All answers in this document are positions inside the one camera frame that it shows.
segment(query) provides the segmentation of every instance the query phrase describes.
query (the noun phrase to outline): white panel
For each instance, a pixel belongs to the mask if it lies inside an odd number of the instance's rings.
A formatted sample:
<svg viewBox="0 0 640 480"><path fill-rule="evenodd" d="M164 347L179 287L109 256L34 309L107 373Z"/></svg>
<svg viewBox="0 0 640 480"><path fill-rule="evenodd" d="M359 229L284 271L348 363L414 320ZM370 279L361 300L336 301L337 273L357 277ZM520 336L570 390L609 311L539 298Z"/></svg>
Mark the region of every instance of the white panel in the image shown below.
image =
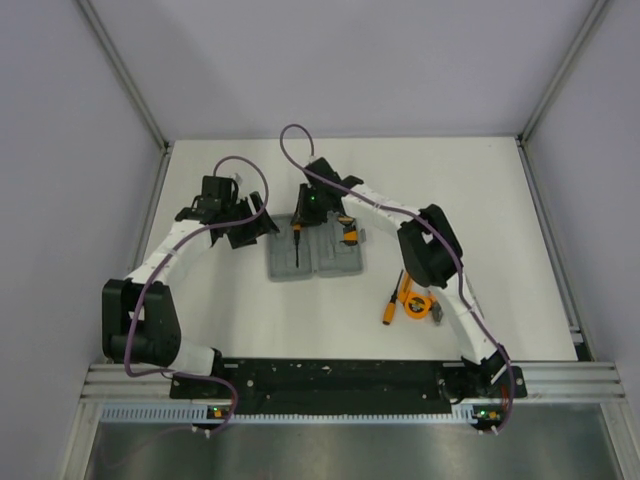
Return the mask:
<svg viewBox="0 0 640 480"><path fill-rule="evenodd" d="M172 139L518 133L591 0L96 0Z"/></svg>
<svg viewBox="0 0 640 480"><path fill-rule="evenodd" d="M640 415L640 2L614 2L541 124L533 163L602 359Z"/></svg>
<svg viewBox="0 0 640 480"><path fill-rule="evenodd" d="M575 360L515 141L512 138L326 139L325 155L343 176L357 175L379 193L408 204L439 204L464 250L467 275L489 327L516 360ZM305 141L291 141L305 158ZM176 142L147 253L168 233L176 212L200 193L202 176L229 154L264 169L271 214L292 212L304 181L276 140ZM262 191L244 164L242 190ZM273 283L266 239L231 250L219 241L172 290L186 338L227 356L458 359L449 325L410 319L399 306L382 324L402 259L397 238L367 229L365 272L354 277Z"/></svg>
<svg viewBox="0 0 640 480"><path fill-rule="evenodd" d="M0 10L0 478L45 479L159 158L72 2Z"/></svg>

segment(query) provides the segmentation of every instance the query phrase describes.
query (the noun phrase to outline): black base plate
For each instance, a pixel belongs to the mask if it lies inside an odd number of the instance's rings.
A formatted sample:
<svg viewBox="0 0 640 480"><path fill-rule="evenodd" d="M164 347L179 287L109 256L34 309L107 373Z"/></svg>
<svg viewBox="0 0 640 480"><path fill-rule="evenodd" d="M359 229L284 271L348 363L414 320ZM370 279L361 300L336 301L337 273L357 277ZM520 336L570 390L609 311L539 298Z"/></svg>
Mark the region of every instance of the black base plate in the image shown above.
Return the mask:
<svg viewBox="0 0 640 480"><path fill-rule="evenodd" d="M462 363L395 360L226 358L224 374L238 390L238 414L401 415L450 413L439 382L459 375ZM513 367L516 379L522 370ZM509 384L506 372L495 386ZM527 396L524 381L516 398ZM174 399L228 399L226 387L174 377Z"/></svg>

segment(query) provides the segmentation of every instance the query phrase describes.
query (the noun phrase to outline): screwdriver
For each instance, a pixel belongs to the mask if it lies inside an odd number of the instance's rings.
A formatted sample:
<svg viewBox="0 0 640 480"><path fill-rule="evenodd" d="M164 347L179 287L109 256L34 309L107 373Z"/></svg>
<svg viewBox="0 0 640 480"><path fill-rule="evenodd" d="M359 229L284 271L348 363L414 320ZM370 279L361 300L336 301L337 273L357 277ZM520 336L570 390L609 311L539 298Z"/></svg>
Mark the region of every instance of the screwdriver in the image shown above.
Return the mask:
<svg viewBox="0 0 640 480"><path fill-rule="evenodd" d="M404 270L400 270L400 276L398 277L398 283L396 283L396 288L391 294L391 299L389 300L389 304L387 308L384 309L384 316L382 317L382 323L385 325L391 325L393 322L393 316L396 313L396 300L398 299L398 287L400 286L400 280L402 280L402 274Z"/></svg>
<svg viewBox="0 0 640 480"><path fill-rule="evenodd" d="M299 223L296 223L293 226L293 244L296 246L296 268L300 268L300 230L302 230L302 226Z"/></svg>

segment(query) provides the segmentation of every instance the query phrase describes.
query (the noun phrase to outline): white cable tie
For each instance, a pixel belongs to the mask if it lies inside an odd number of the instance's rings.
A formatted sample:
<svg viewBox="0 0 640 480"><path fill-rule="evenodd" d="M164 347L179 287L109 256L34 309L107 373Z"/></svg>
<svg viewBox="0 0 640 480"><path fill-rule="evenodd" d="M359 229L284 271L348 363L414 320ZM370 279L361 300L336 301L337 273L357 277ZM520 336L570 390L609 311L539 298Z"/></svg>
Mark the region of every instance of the white cable tie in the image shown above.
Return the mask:
<svg viewBox="0 0 640 480"><path fill-rule="evenodd" d="M169 247L163 247L161 249L161 252L163 255L171 255L172 257L177 257L178 256L178 251L173 249L173 248L169 248Z"/></svg>
<svg viewBox="0 0 640 480"><path fill-rule="evenodd" d="M238 172L231 175L231 178L236 181L236 183L238 184L238 187L242 186L242 177Z"/></svg>

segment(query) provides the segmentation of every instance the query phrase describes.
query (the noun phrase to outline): gray wall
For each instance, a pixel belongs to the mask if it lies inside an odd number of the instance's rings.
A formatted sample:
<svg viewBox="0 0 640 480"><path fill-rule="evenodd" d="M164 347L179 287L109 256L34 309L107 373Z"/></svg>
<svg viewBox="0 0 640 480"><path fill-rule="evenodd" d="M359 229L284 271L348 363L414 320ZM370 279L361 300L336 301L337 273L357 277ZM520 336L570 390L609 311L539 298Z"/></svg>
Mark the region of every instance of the gray wall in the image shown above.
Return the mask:
<svg viewBox="0 0 640 480"><path fill-rule="evenodd" d="M0 478L50 478L159 154L69 0L0 7Z"/></svg>
<svg viewBox="0 0 640 480"><path fill-rule="evenodd" d="M531 145L588 327L640 419L640 2L618 0Z"/></svg>
<svg viewBox="0 0 640 480"><path fill-rule="evenodd" d="M171 139L518 133L592 0L95 0Z"/></svg>

